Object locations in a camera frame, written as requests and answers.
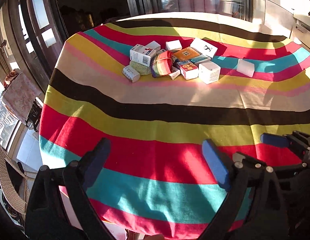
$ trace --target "white paper roll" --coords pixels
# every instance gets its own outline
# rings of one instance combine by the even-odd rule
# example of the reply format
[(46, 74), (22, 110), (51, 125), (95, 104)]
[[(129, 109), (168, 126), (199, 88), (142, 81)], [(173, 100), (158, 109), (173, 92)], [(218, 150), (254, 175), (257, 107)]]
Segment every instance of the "white paper roll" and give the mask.
[(242, 60), (241, 58), (238, 60), (236, 71), (242, 73), (246, 76), (253, 77), (255, 66), (253, 63)]

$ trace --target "screw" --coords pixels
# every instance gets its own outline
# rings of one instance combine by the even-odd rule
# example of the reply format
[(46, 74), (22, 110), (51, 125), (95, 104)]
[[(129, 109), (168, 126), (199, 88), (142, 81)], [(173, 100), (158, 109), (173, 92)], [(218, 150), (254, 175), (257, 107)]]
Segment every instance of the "screw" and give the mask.
[(243, 164), (241, 162), (235, 162), (234, 166), (238, 169), (241, 169), (243, 167)]
[(273, 168), (271, 166), (267, 166), (266, 167), (266, 171), (269, 172), (269, 173), (272, 173), (273, 172)]
[(71, 167), (75, 168), (78, 166), (78, 161), (71, 161), (69, 164)]
[(47, 165), (42, 165), (41, 167), (40, 167), (40, 170), (41, 171), (45, 171), (45, 170), (47, 170), (49, 167), (47, 166)]

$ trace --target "table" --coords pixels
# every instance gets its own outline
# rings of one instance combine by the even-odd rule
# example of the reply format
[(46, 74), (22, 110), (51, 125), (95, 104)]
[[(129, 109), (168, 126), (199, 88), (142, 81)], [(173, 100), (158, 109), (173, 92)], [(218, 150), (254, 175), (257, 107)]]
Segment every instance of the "table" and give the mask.
[[(107, 137), (110, 157), (87, 191), (100, 218), (148, 235), (197, 238), (226, 196), (201, 154), (204, 139), (230, 155), (241, 151), (277, 166), (300, 160), (262, 144), (263, 132), (310, 134), (310, 54), (247, 24), (148, 15), (72, 36), (45, 97), (43, 163), (63, 167)], [(195, 37), (218, 47), (218, 82), (148, 75), (132, 84), (122, 75), (134, 45), (155, 40), (164, 48), (179, 39), (185, 48)], [(253, 78), (236, 72), (237, 58), (255, 64)], [(248, 190), (233, 228), (250, 201)]]

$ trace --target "barcode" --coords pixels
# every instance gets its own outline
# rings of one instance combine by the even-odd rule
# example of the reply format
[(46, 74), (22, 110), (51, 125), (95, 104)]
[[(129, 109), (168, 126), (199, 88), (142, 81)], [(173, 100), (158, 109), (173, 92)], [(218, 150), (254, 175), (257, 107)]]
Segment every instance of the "barcode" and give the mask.
[(143, 63), (148, 65), (148, 57), (143, 56)]

